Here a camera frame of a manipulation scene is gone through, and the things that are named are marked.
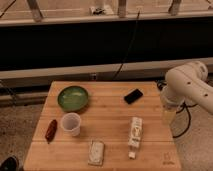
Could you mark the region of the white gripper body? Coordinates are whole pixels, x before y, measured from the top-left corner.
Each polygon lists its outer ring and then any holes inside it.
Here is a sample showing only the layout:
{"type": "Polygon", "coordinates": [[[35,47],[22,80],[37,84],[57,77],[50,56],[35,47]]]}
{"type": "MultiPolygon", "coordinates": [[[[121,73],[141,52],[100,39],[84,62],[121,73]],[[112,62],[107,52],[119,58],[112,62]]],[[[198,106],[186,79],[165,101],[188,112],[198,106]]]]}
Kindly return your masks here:
{"type": "Polygon", "coordinates": [[[163,106],[162,123],[170,125],[178,107],[183,103],[183,97],[175,93],[171,88],[164,87],[160,92],[160,100],[163,106]]]}

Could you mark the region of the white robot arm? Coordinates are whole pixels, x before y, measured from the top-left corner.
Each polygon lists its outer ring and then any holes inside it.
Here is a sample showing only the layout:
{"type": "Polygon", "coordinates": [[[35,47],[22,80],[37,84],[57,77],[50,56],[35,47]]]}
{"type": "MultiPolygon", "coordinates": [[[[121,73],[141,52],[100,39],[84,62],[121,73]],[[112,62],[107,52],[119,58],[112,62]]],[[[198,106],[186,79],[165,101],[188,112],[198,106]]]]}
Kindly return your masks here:
{"type": "Polygon", "coordinates": [[[168,70],[166,85],[160,92],[162,123],[169,125],[177,109],[186,100],[195,102],[213,114],[213,87],[206,83],[208,69],[200,61],[189,62],[168,70]]]}

